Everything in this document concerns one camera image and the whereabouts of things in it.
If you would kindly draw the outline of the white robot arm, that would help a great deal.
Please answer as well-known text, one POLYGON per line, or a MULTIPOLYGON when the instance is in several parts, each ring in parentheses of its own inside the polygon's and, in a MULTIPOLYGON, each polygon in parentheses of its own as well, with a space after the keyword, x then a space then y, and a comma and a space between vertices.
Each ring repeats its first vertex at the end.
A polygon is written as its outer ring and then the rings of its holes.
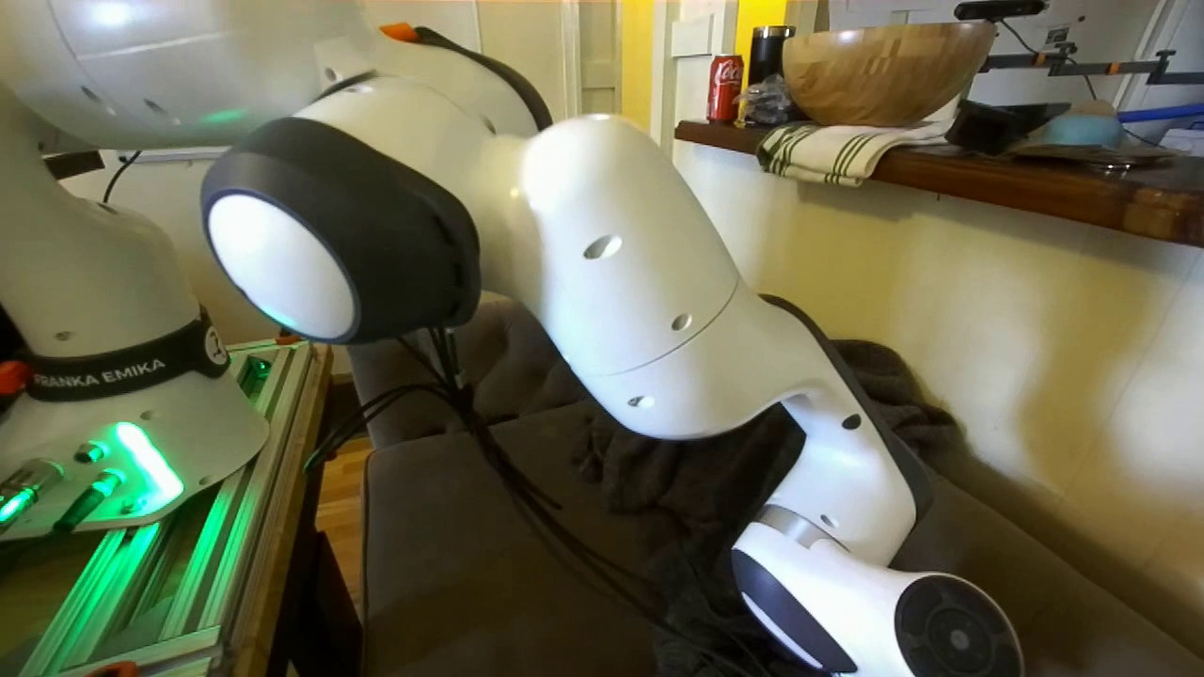
POLYGON ((803 454, 732 545, 744 610, 843 677, 1023 677, 1005 610, 897 553, 930 501, 825 333, 757 299, 674 162, 621 117, 552 117, 511 68, 358 0, 0 0, 0 305, 31 347, 3 527, 150 522, 266 442, 164 229, 63 192, 61 152, 205 147, 205 239, 317 342, 524 305, 629 434, 769 409, 803 454))

